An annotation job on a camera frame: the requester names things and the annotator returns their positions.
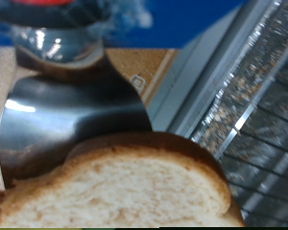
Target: shiny metal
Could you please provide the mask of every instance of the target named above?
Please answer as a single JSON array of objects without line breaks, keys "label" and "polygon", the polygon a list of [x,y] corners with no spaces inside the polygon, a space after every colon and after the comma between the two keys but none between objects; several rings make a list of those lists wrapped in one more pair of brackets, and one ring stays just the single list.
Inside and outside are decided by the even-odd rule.
[{"label": "shiny metal", "polygon": [[53,170],[85,139],[152,130],[136,90],[106,56],[93,54],[74,66],[39,59],[21,46],[16,50],[18,64],[42,74],[17,81],[5,103],[0,164],[6,188],[13,179]]}]

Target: metal mesh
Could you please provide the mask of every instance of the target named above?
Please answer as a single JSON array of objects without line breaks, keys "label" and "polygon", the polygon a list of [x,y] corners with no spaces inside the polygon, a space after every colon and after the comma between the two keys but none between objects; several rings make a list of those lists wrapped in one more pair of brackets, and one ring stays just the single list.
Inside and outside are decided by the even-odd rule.
[{"label": "metal mesh", "polygon": [[288,1],[253,32],[190,138],[220,161],[248,226],[288,226]]}]

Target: white bread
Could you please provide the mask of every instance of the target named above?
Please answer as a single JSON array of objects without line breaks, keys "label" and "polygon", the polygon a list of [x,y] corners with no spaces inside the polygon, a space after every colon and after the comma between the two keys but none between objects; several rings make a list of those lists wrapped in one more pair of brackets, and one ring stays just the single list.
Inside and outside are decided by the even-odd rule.
[{"label": "white bread", "polygon": [[168,133],[98,137],[0,192],[0,227],[244,226],[212,155]]}]

